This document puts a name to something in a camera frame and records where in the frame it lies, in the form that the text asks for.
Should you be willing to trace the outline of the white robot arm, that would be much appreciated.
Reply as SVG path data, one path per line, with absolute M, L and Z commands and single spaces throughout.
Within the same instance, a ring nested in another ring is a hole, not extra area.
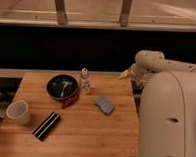
M 196 64 L 142 50 L 121 76 L 142 89 L 138 157 L 196 157 Z

